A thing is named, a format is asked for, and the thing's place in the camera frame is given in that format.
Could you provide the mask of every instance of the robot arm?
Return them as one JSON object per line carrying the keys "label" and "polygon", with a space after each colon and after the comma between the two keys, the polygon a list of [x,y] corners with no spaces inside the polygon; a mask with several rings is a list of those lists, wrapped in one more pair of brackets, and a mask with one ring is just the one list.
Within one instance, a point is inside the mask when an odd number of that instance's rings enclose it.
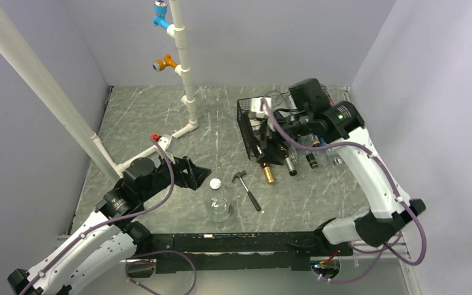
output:
{"label": "robot arm", "polygon": [[[159,144],[169,146],[172,137],[162,137]],[[190,158],[171,159],[175,184],[196,190],[211,170],[195,166]],[[171,183],[170,171],[160,158],[155,167],[148,158],[133,161],[124,177],[106,193],[83,225],[52,254],[28,270],[17,269],[8,277],[16,294],[77,294],[85,285],[115,263],[146,251],[152,234],[139,222],[131,222],[133,213],[144,210],[144,202]],[[113,218],[116,222],[101,226]],[[28,284],[31,287],[24,291]]]}
{"label": "robot arm", "polygon": [[[288,117],[279,116],[278,112],[273,113],[285,135],[298,138],[314,134],[324,138],[330,144],[319,149],[336,149],[364,190],[370,204],[370,210],[366,213],[344,219],[331,219],[318,227],[315,235],[320,246],[332,248],[342,242],[362,239],[368,245],[378,247],[412,220],[401,202],[416,215],[425,210],[422,200],[412,200],[393,180],[354,105],[343,101],[331,106],[316,79],[302,81],[291,86],[289,90],[300,112]],[[265,124],[265,133],[261,130],[261,150],[270,150],[267,145],[270,145],[271,141],[285,145],[284,135],[278,132],[271,122]],[[263,154],[258,157],[258,162],[270,158],[271,155]]]}

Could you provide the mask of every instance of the white bottle cap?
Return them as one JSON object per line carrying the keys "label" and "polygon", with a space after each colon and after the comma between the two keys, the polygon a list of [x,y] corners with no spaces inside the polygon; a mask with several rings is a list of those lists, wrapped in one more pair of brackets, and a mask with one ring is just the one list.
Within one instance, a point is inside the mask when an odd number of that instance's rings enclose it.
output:
{"label": "white bottle cap", "polygon": [[218,178],[213,178],[209,182],[209,185],[212,189],[219,189],[221,187],[221,180],[219,180]]}

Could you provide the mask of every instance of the small bottle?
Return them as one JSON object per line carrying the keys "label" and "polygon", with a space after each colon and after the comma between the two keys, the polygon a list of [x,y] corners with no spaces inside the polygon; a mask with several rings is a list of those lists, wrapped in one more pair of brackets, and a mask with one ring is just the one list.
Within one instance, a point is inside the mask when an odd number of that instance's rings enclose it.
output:
{"label": "small bottle", "polygon": [[221,222],[230,215],[232,196],[218,178],[211,179],[209,186],[211,192],[207,193],[209,196],[205,204],[207,213],[213,221]]}
{"label": "small bottle", "polygon": [[265,180],[268,184],[274,184],[275,180],[272,176],[272,169],[270,168],[269,163],[260,163],[259,166],[263,170],[263,174],[265,175]]}
{"label": "small bottle", "polygon": [[296,150],[294,149],[294,152],[290,149],[286,149],[284,146],[281,146],[280,148],[281,152],[285,155],[285,167],[288,171],[288,174],[290,176],[295,176],[297,174],[296,167],[294,167],[294,161],[293,157],[296,158]]}
{"label": "small bottle", "polygon": [[[325,139],[320,138],[319,141],[321,142],[321,145],[325,146],[327,143],[325,142]],[[332,149],[325,149],[324,154],[326,156],[326,160],[329,163],[333,163],[334,166],[337,166],[339,164],[342,164],[344,161],[341,159],[341,156],[336,152],[335,148]]]}
{"label": "small bottle", "polygon": [[[307,135],[306,140],[309,142],[309,145],[311,145],[313,148],[321,146],[321,143],[319,142],[319,139],[314,134]],[[314,153],[309,152],[306,155],[306,158],[307,158],[307,161],[309,162],[310,168],[315,169],[315,168],[319,167],[319,164],[316,160],[316,157],[315,157]]]}

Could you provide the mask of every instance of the floor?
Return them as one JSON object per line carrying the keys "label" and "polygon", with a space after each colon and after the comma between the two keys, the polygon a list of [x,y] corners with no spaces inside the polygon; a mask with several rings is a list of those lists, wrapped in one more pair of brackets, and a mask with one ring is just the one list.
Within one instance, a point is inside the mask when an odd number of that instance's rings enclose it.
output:
{"label": "floor", "polygon": [[[285,167],[273,166],[276,183],[268,185],[259,165],[249,161],[236,123],[236,100],[286,87],[197,87],[199,127],[178,140],[176,157],[189,156],[201,167],[212,169],[211,177],[222,180],[234,196],[232,212],[223,222],[207,216],[205,200],[213,191],[208,185],[197,191],[176,188],[169,201],[138,221],[155,233],[279,232],[314,230],[330,218],[343,218],[367,210],[368,203],[346,164],[324,163],[311,170],[306,160],[297,165],[297,176]],[[339,87],[329,87],[335,101],[343,99]],[[114,87],[100,130],[106,149],[117,163],[151,146],[152,133],[171,134],[185,126],[187,109],[180,103],[182,86]],[[240,183],[231,183],[234,173],[246,170],[247,185],[262,206],[256,212]],[[78,228],[95,205],[112,188],[94,163],[85,179],[73,229]],[[165,191],[150,199],[151,206]]]}

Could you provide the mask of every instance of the gray wall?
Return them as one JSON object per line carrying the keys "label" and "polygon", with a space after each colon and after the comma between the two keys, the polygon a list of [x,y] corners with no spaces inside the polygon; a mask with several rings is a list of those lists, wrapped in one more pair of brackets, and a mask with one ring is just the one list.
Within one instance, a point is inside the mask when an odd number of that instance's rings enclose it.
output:
{"label": "gray wall", "polygon": [[[60,0],[0,4],[87,122],[98,129],[107,85]],[[71,218],[89,158],[0,55],[0,294],[6,278],[52,250]]]}
{"label": "gray wall", "polygon": [[[152,62],[178,56],[153,27],[154,1],[63,0],[109,85],[176,85]],[[350,85],[395,0],[181,1],[193,81]]]}
{"label": "gray wall", "polygon": [[[472,1],[398,0],[352,84],[379,153],[428,206],[424,294],[472,294]],[[412,226],[411,254],[420,251]]]}

